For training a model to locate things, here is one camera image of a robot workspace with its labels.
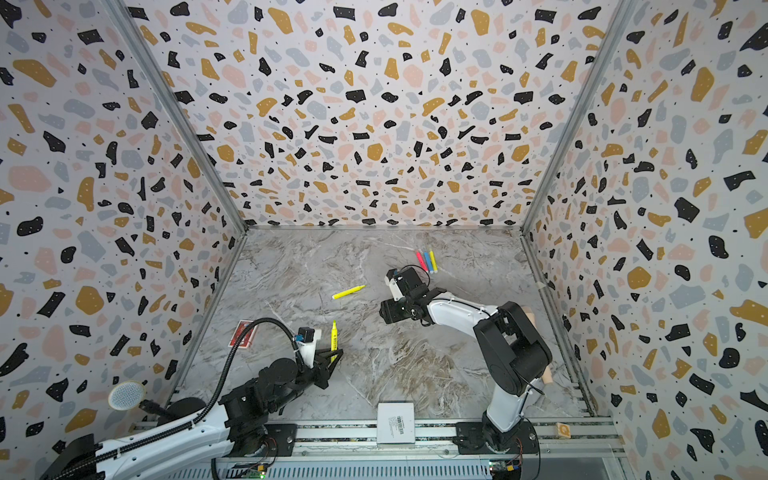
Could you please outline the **yellow highlighter pen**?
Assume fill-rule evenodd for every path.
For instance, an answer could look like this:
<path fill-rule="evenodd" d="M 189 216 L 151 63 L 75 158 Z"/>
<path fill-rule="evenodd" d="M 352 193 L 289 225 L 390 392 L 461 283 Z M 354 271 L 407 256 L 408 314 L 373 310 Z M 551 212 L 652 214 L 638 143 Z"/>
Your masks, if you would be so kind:
<path fill-rule="evenodd" d="M 433 269 L 434 269 L 433 273 L 436 273 L 438 271 L 438 269 L 437 269 L 437 263 L 436 263 L 436 259 L 435 259 L 434 253 L 430 250 L 428 252 L 428 254 L 430 256 L 430 260 L 431 260 L 431 263 L 432 263 L 432 266 L 433 266 Z"/>
<path fill-rule="evenodd" d="M 354 294 L 354 293 L 357 293 L 357 292 L 359 292 L 359 291 L 363 290 L 364 288 L 366 288 L 366 285 L 359 285 L 359 286 L 355 286 L 355 287 L 352 287 L 352 288 L 346 289 L 346 290 L 344 290 L 344 291 L 342 291 L 342 292 L 339 292 L 339 293 L 333 294 L 333 295 L 332 295 L 332 299 L 333 299 L 333 300 L 338 300 L 338 299 L 340 299 L 340 298 L 343 298 L 343 297 L 346 297 L 346 296 L 352 295 L 352 294 Z"/>
<path fill-rule="evenodd" d="M 336 352 L 338 350 L 338 346 L 339 346 L 338 334 L 339 334 L 339 332 L 338 332 L 337 321 L 334 320 L 332 322 L 331 338 L 330 338 L 330 348 L 331 348 L 332 352 Z"/>

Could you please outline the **blue highlighter pen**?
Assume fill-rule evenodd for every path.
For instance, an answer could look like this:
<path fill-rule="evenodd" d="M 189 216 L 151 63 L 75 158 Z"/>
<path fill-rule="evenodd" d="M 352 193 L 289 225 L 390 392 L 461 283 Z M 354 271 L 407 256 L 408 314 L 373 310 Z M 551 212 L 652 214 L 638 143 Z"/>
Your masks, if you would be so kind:
<path fill-rule="evenodd" d="M 421 253 L 422 253 L 422 258 L 424 260 L 424 263 L 425 263 L 425 265 L 427 267 L 428 272 L 429 273 L 433 273 L 434 269 L 433 269 L 433 266 L 432 266 L 432 263 L 431 263 L 430 256 L 429 256 L 428 252 L 424 251 L 424 252 L 421 252 Z"/>

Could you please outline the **pink highlighter pen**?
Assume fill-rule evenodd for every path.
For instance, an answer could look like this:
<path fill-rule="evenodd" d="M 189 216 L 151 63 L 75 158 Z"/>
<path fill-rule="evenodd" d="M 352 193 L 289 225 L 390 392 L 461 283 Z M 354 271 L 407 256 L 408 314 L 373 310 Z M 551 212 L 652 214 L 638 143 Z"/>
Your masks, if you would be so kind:
<path fill-rule="evenodd" d="M 426 273 L 429 273 L 429 268 L 428 268 L 428 266 L 427 266 L 427 264 L 426 264 L 426 262 L 424 260 L 424 257 L 422 255 L 422 253 L 420 251 L 418 251 L 418 250 L 415 253 L 416 253 L 416 257 L 417 257 L 417 260 L 419 262 L 420 268 L 422 270 L 424 270 Z"/>

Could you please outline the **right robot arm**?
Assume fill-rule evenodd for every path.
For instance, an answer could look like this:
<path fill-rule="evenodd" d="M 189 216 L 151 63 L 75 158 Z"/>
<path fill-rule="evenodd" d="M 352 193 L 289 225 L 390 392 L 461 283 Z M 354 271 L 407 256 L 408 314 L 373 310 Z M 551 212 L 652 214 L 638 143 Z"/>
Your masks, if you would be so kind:
<path fill-rule="evenodd" d="M 540 392 L 552 353 L 524 309 L 508 301 L 484 305 L 454 296 L 443 288 L 430 288 L 416 268 L 408 265 L 386 273 L 392 294 L 380 304 L 387 324 L 405 320 L 424 327 L 447 327 L 476 340 L 494 381 L 491 401 L 480 422 L 480 438 L 461 433 L 456 444 L 505 453 L 522 445 L 516 439 L 531 392 Z"/>

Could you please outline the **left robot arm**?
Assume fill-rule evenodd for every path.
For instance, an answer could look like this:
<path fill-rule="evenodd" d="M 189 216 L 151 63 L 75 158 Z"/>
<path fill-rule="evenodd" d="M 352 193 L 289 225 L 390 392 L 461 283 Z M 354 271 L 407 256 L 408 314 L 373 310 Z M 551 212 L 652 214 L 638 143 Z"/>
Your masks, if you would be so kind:
<path fill-rule="evenodd" d="M 43 479 L 160 479 L 197 462 L 222 458 L 249 442 L 268 439 L 269 417 L 316 386 L 326 389 L 341 350 L 322 349 L 311 368 L 281 358 L 259 375 L 189 415 L 143 433 L 96 442 L 91 434 L 65 447 Z"/>

